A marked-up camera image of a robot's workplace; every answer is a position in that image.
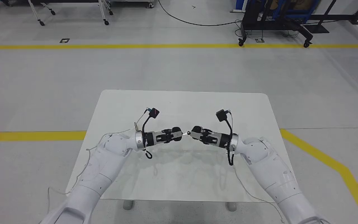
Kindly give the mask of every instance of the yellow floor line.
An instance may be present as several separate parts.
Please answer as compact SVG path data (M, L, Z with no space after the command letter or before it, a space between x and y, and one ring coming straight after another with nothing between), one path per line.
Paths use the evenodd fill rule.
M16 49L145 49L145 48L241 48L238 44L59 44L0 45L0 50ZM303 48L302 44L245 44L243 48ZM310 48L358 48L358 44L312 44Z
M343 178L343 181L347 185L349 191L351 192L355 202L358 204L358 183L355 180L353 174L351 171L340 162L334 160L329 155L324 154L319 149L311 146L307 142L304 142L297 136L291 134L290 132L281 129L281 135L283 138L285 138L287 141L291 142L295 146L299 147L301 150L307 152L317 160L321 161L322 163L326 164L330 168L336 170L341 177Z
M82 141L86 135L85 130L63 132L0 132L0 142L21 141ZM281 129L283 138L307 152L317 160L336 170L343 178L355 202L358 204L358 183L351 171L340 162L334 160L319 149L304 142L290 132Z
M85 130L77 132L0 132L0 142L84 140Z

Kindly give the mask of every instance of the metal frame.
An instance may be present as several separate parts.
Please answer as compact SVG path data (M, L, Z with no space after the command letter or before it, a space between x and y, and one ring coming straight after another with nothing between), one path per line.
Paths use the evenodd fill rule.
M262 18L260 21L257 21L257 16L260 11L258 7L261 6L261 3L256 3L256 1L252 0L250 3L251 5L245 12L244 18L241 22L240 30L242 39L239 38L239 46L243 46L247 39L245 30L293 30L298 31L306 38L303 46L307 48L311 44L310 41L312 40L313 35L304 27L302 27L298 22L286 17L286 11L289 8L290 2L291 0L285 1L284 8L281 10L280 16L277 19L266 21L270 12L270 7L273 3L273 0L267 0Z
M32 9L32 11L34 12L38 22L40 23L41 26L45 26L44 22L41 21L39 15L37 14L36 10L35 10L35 7L34 7L34 4L32 4L32 1L31 0L27 0L30 4L30 7ZM69 1L61 1L61 0L50 0L49 2L69 2ZM75 2L79 2L79 3L83 3L83 2L97 2L97 1L86 1L86 0L76 0L76 1L70 1L69 3L75 3ZM106 9L109 11L109 14L110 15L113 15L113 12L111 11L111 7L107 4L107 2L105 0L98 0L98 4L100 5L100 10L101 10L101 15L102 15L102 19L103 21L105 22L105 25L109 25L110 23L106 20L106 17L105 17L105 13L103 11L103 5L102 3L105 5ZM51 11L51 14L52 15L56 15L55 11L52 10L52 8L50 8L46 3L40 3L43 7L46 7L48 8L50 11Z

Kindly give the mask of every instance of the floor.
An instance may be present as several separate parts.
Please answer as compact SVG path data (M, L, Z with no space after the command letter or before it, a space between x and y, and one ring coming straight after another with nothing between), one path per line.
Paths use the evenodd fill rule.
M234 2L162 0L168 12L201 24L242 18ZM236 25L198 27L170 18L160 5L113 7L101 19L91 4L50 4L36 10L0 3L0 46L88 44L236 44ZM358 27L324 25L313 45L358 44ZM264 32L264 44L302 44L304 39ZM261 32L252 32L256 44ZM1 49L0 132L86 130L102 90L263 92L277 123L344 164L358 180L358 48L137 48ZM81 141L0 142L0 223L38 223L46 215L48 186L64 191ZM355 223L358 207L340 175L288 141L286 149L300 187L331 223ZM52 194L51 207L65 196ZM92 223L280 223L264 203L101 200Z

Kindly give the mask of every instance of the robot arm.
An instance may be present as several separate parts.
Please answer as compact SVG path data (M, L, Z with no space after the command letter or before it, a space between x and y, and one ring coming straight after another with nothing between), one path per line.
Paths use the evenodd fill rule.
M155 108L149 111L149 117L152 118L155 118L159 113ZM165 129L161 132L136 131L131 137L122 133L104 135L94 149L95 152L71 194L58 208L52 210L41 221L41 224L90 223L97 202L115 181L133 150L137 152L139 150L145 151L147 146L180 141L181 136L182 132L178 127ZM146 156L152 158L148 151Z
M226 120L216 115L219 120ZM240 154L257 182L277 203L290 224L320 223L322 220L303 195L286 163L264 138L242 141L237 134L232 134L230 138L228 134L213 132L200 126L195 126L190 136L204 144L225 148L235 155Z

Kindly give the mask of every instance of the white table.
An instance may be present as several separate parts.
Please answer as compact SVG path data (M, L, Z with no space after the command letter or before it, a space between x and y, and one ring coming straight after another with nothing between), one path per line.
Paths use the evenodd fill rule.
M86 148L95 146L105 133L132 128L146 107L160 111L156 119L149 120L146 131L178 126L185 132L200 125L224 133L229 133L229 128L225 122L218 121L215 113L220 109L230 109L234 118L234 133L240 134L243 139L265 136L292 170L269 98L265 94L104 90L89 124L67 191L87 162ZM159 144L148 150L153 154L151 160L142 152L132 152L102 199L258 202L246 194L240 185L234 169L228 164L224 149L183 137L180 142ZM243 159L236 156L234 160L238 175L250 193L273 202Z

